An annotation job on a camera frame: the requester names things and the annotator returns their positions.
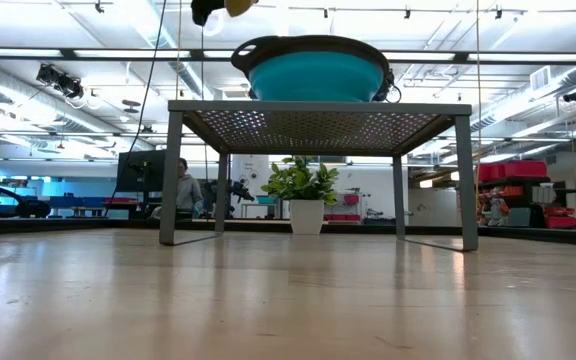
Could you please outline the blue collapsible bowl grey rim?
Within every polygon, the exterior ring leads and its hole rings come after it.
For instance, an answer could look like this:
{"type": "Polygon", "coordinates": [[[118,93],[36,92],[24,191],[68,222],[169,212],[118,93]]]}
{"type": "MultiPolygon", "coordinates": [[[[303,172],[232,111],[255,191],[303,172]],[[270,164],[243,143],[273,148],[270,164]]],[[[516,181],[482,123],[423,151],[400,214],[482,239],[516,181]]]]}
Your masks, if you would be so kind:
{"type": "Polygon", "coordinates": [[[258,37],[236,48],[230,61],[260,101],[383,102],[395,87],[382,52],[340,36],[258,37]]]}

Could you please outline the yellow-orange mango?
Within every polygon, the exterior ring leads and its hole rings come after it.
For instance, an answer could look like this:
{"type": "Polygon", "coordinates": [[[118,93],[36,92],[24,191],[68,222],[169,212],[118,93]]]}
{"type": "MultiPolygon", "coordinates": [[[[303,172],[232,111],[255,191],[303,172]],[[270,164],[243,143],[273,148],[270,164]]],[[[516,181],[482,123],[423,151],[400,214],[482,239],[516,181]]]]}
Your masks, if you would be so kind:
{"type": "Polygon", "coordinates": [[[224,7],[230,17],[238,17],[250,10],[259,0],[224,0],[224,7]]]}

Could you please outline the green plant in white pot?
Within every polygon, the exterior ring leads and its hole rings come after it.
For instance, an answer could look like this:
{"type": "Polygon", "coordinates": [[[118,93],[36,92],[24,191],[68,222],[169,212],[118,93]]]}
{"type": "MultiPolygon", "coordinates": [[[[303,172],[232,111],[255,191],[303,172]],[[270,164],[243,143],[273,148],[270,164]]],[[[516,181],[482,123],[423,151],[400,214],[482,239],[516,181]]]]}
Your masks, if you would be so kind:
{"type": "Polygon", "coordinates": [[[294,235],[319,235],[326,205],[336,203],[334,185],[337,168],[320,163],[310,166],[307,156],[291,156],[273,162],[268,182],[262,190],[269,196],[289,203],[290,225],[294,235]]]}

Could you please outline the grey perforated metal stand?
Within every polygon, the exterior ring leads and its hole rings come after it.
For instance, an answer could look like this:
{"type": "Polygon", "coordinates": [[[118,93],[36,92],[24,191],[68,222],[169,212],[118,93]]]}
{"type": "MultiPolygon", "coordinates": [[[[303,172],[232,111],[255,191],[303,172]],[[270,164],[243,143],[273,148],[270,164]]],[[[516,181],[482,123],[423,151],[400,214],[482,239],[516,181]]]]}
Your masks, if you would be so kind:
{"type": "Polygon", "coordinates": [[[396,237],[406,238],[404,155],[443,131],[456,131],[462,244],[479,247],[469,105],[421,103],[180,101],[168,104],[169,120],[159,241],[174,246],[175,194],[182,129],[188,127],[219,155],[215,233],[224,231],[228,157],[340,155],[389,157],[396,237]]]}

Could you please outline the person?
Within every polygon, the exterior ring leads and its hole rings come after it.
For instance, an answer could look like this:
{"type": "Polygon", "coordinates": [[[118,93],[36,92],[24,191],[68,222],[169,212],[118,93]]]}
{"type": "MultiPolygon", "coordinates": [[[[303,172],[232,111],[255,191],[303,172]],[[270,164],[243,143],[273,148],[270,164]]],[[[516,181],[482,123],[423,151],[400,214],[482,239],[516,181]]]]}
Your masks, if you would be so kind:
{"type": "Polygon", "coordinates": [[[180,158],[178,161],[177,210],[191,213],[193,218],[198,218],[203,209],[203,201],[198,180],[188,172],[187,161],[180,158]]]}

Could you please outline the black monitor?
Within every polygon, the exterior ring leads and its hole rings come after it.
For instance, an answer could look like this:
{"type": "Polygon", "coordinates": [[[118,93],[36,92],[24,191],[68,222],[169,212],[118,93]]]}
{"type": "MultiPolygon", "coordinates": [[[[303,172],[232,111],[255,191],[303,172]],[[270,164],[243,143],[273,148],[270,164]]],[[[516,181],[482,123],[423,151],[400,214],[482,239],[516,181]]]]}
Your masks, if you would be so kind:
{"type": "Polygon", "coordinates": [[[119,154],[117,192],[160,192],[163,190],[165,150],[119,154]]]}

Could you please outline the black shelf unit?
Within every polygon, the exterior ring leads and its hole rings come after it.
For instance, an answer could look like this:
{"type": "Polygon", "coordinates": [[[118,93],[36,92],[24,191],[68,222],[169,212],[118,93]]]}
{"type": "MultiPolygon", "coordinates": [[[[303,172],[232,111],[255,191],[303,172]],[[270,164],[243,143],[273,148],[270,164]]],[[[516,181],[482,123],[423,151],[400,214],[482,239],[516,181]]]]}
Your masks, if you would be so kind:
{"type": "Polygon", "coordinates": [[[576,216],[563,204],[574,189],[557,188],[545,178],[502,178],[479,185],[478,222],[487,227],[549,229],[547,216],[576,216]]]}

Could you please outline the black table frame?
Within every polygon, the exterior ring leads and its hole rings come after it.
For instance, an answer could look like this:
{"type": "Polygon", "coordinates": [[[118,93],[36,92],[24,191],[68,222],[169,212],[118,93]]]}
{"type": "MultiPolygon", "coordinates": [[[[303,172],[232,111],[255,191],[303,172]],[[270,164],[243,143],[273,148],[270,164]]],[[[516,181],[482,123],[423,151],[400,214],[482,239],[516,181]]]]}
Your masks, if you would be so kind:
{"type": "MultiPolygon", "coordinates": [[[[151,220],[127,219],[2,219],[0,220],[0,234],[31,233],[66,230],[91,230],[104,228],[125,229],[157,229],[159,223],[151,220]]],[[[227,231],[238,232],[271,232],[289,233],[290,224],[287,222],[271,221],[230,221],[225,224],[227,231]]],[[[326,234],[379,234],[394,235],[396,228],[393,225],[350,225],[325,224],[322,231],[326,234]]],[[[481,227],[479,236],[499,237],[548,243],[561,243],[576,245],[576,230],[562,229],[533,229],[512,227],[481,227]]]]}

